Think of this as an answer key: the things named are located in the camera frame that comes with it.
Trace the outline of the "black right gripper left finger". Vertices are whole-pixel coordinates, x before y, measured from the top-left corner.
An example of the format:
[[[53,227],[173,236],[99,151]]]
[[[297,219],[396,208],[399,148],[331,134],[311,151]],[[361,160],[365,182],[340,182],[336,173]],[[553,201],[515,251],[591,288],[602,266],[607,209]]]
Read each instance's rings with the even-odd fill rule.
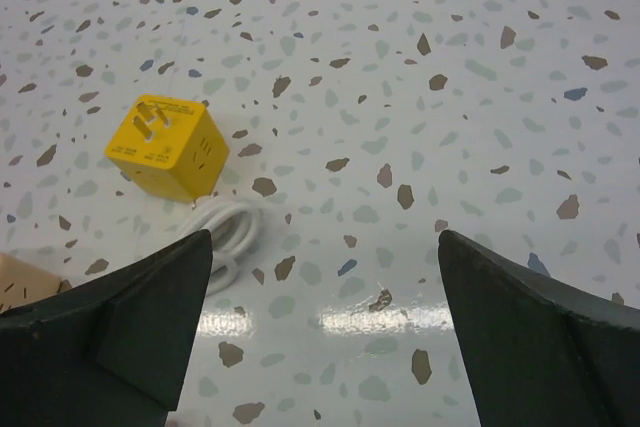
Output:
[[[213,259],[198,231],[1,316],[4,426],[162,426],[176,410]]]

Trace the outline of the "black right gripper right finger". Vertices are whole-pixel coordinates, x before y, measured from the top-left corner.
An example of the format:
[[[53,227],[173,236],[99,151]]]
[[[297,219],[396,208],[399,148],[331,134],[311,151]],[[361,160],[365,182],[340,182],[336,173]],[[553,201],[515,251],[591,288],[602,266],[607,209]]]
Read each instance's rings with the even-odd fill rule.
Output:
[[[481,425],[638,425],[638,310],[452,230],[438,260]]]

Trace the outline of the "beige cube socket adapter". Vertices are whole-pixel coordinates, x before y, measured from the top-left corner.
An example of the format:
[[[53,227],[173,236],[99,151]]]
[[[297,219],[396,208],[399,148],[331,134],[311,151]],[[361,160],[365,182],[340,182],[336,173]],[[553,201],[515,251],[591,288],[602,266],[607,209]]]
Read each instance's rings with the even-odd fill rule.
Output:
[[[0,259],[2,313],[55,296],[71,288],[67,280],[8,254]]]

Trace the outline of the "yellow cube socket adapter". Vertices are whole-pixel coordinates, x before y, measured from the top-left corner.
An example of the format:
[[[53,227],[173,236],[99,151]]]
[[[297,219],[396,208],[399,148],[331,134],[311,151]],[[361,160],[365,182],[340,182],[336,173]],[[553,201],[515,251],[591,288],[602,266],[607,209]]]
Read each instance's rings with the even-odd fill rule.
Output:
[[[104,154],[149,195],[182,203],[208,196],[230,149],[199,102],[140,96]]]

